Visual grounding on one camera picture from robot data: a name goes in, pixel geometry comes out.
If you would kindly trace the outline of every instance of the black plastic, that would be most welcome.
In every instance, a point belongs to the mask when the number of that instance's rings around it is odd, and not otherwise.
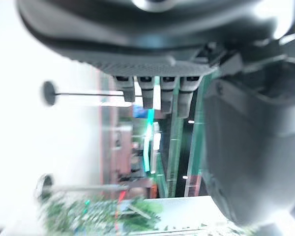
[[[259,74],[213,80],[204,103],[203,178],[222,213],[240,226],[255,226],[291,210],[295,59],[265,66]]]

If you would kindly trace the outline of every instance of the white floor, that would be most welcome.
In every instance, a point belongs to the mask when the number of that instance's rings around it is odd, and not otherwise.
[[[22,25],[15,2],[0,0],[0,226],[12,234],[38,234],[38,178],[57,184],[98,184],[98,108],[44,105],[41,85],[61,91],[97,89],[92,67],[43,46]]]

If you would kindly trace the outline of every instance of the green plant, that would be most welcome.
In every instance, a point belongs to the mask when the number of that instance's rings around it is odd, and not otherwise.
[[[137,212],[119,212],[115,217],[117,201],[94,197],[69,202],[64,196],[50,199],[43,204],[42,216],[48,232],[74,233],[96,232],[97,235],[115,232],[116,223],[122,224],[125,232],[155,230],[160,221],[157,213],[162,206],[146,202],[143,199],[134,199],[132,206],[143,212],[144,217]]]

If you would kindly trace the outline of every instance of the red object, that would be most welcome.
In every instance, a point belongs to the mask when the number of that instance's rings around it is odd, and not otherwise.
[[[117,208],[116,208],[116,211],[115,211],[115,229],[116,229],[116,231],[119,230],[118,224],[117,224],[118,207],[119,207],[119,204],[121,203],[121,201],[124,199],[125,196],[126,196],[126,191],[121,191],[120,194],[119,194],[118,204],[117,204]]]

